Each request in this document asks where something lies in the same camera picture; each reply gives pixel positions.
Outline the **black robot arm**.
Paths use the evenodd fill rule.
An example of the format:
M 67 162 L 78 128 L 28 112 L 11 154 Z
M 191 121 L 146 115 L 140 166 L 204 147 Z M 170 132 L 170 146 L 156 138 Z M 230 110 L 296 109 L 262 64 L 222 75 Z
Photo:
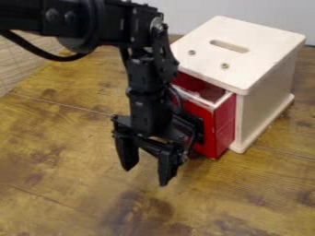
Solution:
M 188 152 L 175 119 L 184 114 L 171 81 L 179 73 L 164 14 L 124 0 L 0 0 L 0 36 L 58 62 L 88 56 L 98 47 L 119 48 L 128 75 L 131 114 L 115 115 L 120 165 L 131 170 L 139 151 L 158 159 L 159 183 L 178 174 Z

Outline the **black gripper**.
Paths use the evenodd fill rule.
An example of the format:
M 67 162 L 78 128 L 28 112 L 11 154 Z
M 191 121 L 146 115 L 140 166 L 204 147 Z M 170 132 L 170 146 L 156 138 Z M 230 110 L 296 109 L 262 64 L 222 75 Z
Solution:
M 172 124 L 172 97 L 168 90 L 139 93 L 127 89 L 131 115 L 114 115 L 114 138 L 122 168 L 130 171 L 139 162 L 139 149 L 158 159 L 159 183 L 167 186 L 178 175 L 183 153 L 182 133 Z

